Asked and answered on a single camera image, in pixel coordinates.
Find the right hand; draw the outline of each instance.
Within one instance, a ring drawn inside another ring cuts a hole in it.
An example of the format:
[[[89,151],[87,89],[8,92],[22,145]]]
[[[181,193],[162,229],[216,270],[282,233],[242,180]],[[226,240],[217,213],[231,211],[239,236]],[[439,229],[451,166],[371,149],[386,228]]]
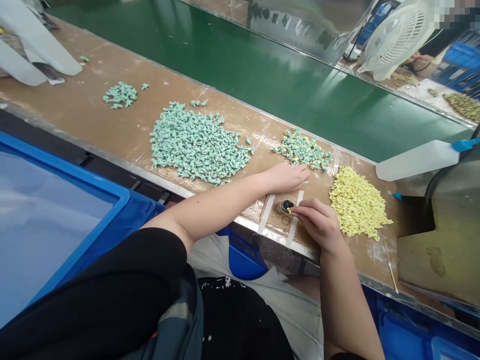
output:
[[[403,66],[405,64],[410,64],[410,63],[413,63],[419,56],[421,56],[421,54],[416,51],[412,56],[410,56],[407,60],[405,60],[404,62],[402,62],[400,64],[400,66]]]
[[[305,226],[306,231],[321,247],[322,252],[336,254],[345,248],[340,233],[337,211],[314,198],[300,201],[299,206],[291,207],[293,216]]]

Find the blue bottle cap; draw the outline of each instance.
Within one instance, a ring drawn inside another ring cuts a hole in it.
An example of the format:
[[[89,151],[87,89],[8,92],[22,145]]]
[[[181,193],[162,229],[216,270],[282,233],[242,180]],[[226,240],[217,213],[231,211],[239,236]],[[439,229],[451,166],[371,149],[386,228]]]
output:
[[[460,140],[460,141],[457,141],[457,142],[454,142],[453,144],[451,144],[451,147],[455,151],[461,153],[461,152],[470,150],[471,148],[473,148],[478,143],[480,143],[480,138],[473,139],[473,140]]]

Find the brown conveyor belt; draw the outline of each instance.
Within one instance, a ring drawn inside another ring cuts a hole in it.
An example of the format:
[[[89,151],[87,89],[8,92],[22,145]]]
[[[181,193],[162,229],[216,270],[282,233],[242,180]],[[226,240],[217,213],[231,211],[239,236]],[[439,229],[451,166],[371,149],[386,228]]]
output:
[[[290,124],[88,31],[59,19],[55,21],[61,27],[61,30],[54,32],[60,43],[76,59],[79,56],[86,56],[90,62],[85,64],[80,74],[74,77],[67,76],[64,84],[56,86],[44,83],[38,87],[28,87],[12,78],[0,79],[0,99],[44,119],[56,128],[57,133],[68,133],[126,164],[145,169],[173,185],[196,194],[210,189],[212,185],[199,179],[191,182],[188,178],[179,178],[176,169],[171,167],[159,168],[157,171],[151,163],[149,133],[163,108],[168,107],[171,101],[186,103],[187,109],[190,109],[191,100],[208,99],[208,106],[201,110],[224,115],[226,120],[224,128],[241,133],[241,140],[248,135],[251,146],[255,147],[255,154],[246,168],[233,176],[232,180],[261,172],[278,162],[285,161],[270,149],[279,146],[284,131],[291,128]],[[118,81],[134,86],[139,91],[138,100],[131,107],[113,110],[110,104],[103,101],[103,95]],[[150,88],[140,90],[143,83],[148,83]],[[389,195],[389,192],[390,194],[395,192],[395,184],[379,180],[375,175],[375,166],[370,161],[324,139],[318,139],[317,143],[333,153],[333,162],[328,173],[321,170],[312,173],[308,184],[303,187],[303,198],[315,197],[330,204],[330,186],[339,166],[353,167],[358,173],[365,175],[386,199],[387,217],[394,220],[395,224],[379,229],[380,242],[367,238],[364,234],[350,238],[344,235],[344,238],[351,249],[358,271],[393,287],[382,242],[387,242],[393,273],[398,277],[397,236],[399,229],[402,228],[402,220],[399,216],[399,203]],[[297,195],[292,194],[292,197],[296,199]],[[257,200],[243,212],[242,216],[258,224],[265,201],[266,199]],[[276,218],[273,212],[266,228],[284,237],[289,230],[288,226],[282,224],[282,219]],[[301,226],[295,234],[294,241],[309,249],[315,257],[318,247]],[[398,285],[400,291],[414,295],[424,304],[446,311],[444,310],[446,308],[436,301],[402,284]]]

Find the white plastic bottle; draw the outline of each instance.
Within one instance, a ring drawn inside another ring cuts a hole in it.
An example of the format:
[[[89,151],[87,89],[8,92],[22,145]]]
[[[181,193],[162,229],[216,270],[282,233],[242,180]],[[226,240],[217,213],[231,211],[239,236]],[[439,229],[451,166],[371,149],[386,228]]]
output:
[[[395,181],[446,168],[458,163],[460,153],[478,143],[480,138],[454,143],[433,140],[380,162],[375,168],[376,175],[381,180]]]

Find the white fan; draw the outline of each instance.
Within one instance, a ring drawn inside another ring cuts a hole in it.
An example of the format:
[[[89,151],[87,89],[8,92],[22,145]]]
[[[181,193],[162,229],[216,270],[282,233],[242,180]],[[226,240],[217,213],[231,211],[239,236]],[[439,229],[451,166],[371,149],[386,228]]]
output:
[[[371,35],[358,72],[372,71],[375,81],[388,79],[432,34],[432,11],[428,0],[405,0]]]

